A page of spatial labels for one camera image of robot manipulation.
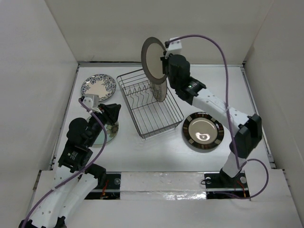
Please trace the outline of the brown rim cream plate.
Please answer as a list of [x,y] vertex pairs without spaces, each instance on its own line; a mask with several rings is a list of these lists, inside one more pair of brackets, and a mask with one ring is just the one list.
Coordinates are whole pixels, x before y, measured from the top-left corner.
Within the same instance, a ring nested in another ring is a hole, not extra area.
[[154,84],[160,85],[166,80],[163,73],[162,60],[165,47],[155,37],[147,38],[141,49],[141,62],[145,75]]

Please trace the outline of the grey tree pattern plate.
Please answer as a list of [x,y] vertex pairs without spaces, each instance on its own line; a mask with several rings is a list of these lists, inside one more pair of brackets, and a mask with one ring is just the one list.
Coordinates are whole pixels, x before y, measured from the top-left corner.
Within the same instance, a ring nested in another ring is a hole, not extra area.
[[163,102],[166,98],[167,95],[167,81],[164,81],[162,84],[154,84],[150,83],[150,88],[153,97],[158,101],[158,102]]

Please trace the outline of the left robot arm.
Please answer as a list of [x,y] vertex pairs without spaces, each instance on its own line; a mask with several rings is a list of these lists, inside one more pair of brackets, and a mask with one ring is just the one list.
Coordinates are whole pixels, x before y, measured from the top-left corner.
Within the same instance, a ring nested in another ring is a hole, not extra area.
[[106,127],[118,122],[120,104],[100,104],[93,108],[81,104],[91,115],[76,118],[68,127],[67,142],[58,160],[52,188],[32,207],[21,221],[21,228],[62,228],[68,216],[91,190],[107,184],[106,169],[95,164],[90,149]]

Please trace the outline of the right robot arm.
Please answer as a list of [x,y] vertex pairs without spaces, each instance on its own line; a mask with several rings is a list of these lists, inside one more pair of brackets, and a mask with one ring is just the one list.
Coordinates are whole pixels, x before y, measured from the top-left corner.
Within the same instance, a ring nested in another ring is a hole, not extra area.
[[230,107],[213,95],[206,85],[190,76],[190,63],[182,55],[161,57],[162,70],[176,95],[188,104],[214,117],[229,129],[230,154],[220,170],[219,181],[230,187],[246,164],[250,153],[262,140],[262,119],[259,115],[248,115]]

